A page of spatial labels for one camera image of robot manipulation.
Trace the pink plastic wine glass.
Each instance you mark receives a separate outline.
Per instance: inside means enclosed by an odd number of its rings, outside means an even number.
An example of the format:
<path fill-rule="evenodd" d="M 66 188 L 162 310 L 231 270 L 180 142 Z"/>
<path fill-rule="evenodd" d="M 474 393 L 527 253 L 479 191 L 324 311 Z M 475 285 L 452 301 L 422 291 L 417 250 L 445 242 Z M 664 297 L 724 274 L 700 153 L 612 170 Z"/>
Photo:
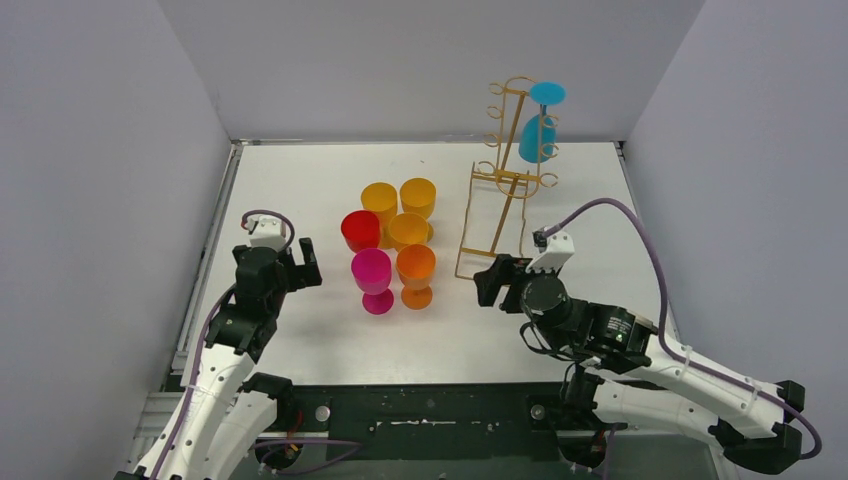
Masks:
<path fill-rule="evenodd" d="M 394 305 L 392 261 L 383 250 L 367 248 L 356 253 L 351 261 L 351 273 L 362 292 L 362 306 L 372 315 L 388 313 Z"/>

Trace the red plastic wine glass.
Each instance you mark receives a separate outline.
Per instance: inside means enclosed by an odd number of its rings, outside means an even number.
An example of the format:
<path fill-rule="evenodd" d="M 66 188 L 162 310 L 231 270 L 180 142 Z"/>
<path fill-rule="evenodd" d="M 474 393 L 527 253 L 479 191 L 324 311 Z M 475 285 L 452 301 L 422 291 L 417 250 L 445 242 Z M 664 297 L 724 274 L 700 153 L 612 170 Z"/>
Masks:
<path fill-rule="evenodd" d="M 353 253 L 377 248 L 381 241 L 379 218 L 369 210 L 357 210 L 346 215 L 341 222 L 340 231 Z"/>

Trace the orange plastic wine glass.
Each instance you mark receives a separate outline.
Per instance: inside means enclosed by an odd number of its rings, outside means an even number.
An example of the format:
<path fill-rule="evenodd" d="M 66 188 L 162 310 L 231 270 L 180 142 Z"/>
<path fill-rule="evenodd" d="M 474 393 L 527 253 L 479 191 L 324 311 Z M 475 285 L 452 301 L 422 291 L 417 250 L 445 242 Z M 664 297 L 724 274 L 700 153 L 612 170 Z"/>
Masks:
<path fill-rule="evenodd" d="M 436 263 L 435 253 L 424 244 L 408 245 L 398 252 L 395 267 L 403 284 L 401 301 L 407 308 L 422 310 L 432 302 Z"/>

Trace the yellow wine glass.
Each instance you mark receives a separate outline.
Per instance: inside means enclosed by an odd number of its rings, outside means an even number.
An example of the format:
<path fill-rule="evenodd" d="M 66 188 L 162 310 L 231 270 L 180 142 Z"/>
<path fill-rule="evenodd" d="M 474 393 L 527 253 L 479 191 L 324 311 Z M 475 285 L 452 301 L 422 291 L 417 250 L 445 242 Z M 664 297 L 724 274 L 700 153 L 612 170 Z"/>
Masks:
<path fill-rule="evenodd" d="M 388 224 L 387 232 L 391 246 L 401 251 L 407 246 L 426 244 L 429 241 L 430 225 L 417 213 L 401 213 Z"/>
<path fill-rule="evenodd" d="M 400 188 L 401 207 L 405 213 L 415 213 L 429 220 L 435 210 L 437 189 L 426 178 L 412 178 Z"/>
<path fill-rule="evenodd" d="M 381 239 L 379 248 L 392 249 L 388 226 L 398 212 L 398 194 L 394 186 L 385 182 L 376 182 L 366 186 L 360 195 L 362 207 L 374 213 L 380 224 Z"/>

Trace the yellow wine glass front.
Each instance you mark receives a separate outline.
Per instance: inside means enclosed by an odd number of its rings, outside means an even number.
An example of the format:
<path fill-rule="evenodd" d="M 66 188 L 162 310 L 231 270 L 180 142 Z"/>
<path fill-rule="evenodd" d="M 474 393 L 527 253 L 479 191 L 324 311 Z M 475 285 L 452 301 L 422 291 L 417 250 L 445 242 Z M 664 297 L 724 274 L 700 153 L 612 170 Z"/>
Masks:
<path fill-rule="evenodd" d="M 360 195 L 362 207 L 374 213 L 380 224 L 381 239 L 379 248 L 392 249 L 388 226 L 398 212 L 398 194 L 394 186 L 385 182 L 376 182 L 366 186 Z"/>

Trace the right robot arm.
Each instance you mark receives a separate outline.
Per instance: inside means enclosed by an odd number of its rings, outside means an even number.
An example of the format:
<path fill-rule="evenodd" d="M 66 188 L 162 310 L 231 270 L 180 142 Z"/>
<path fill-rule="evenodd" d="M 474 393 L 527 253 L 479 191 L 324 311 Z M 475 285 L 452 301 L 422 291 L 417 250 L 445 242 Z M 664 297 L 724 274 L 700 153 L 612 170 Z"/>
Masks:
<path fill-rule="evenodd" d="M 534 351 L 575 367 L 560 410 L 574 427 L 646 426 L 718 448 L 731 463 L 777 475 L 802 458 L 792 426 L 805 389 L 759 382 L 694 352 L 623 307 L 570 296 L 555 269 L 501 254 L 473 276 L 477 301 L 527 317 Z"/>

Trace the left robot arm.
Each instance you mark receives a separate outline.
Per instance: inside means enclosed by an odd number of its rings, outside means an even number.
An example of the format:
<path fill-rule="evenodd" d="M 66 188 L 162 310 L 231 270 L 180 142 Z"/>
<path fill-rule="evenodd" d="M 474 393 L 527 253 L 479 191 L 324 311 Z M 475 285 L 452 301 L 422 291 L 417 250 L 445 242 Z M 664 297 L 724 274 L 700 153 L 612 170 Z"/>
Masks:
<path fill-rule="evenodd" d="M 227 479 L 266 428 L 294 423 L 291 380 L 255 367 L 286 295 L 322 283 L 311 239 L 298 243 L 301 263 L 290 247 L 234 248 L 235 282 L 204 322 L 175 411 L 136 466 L 116 478 Z"/>

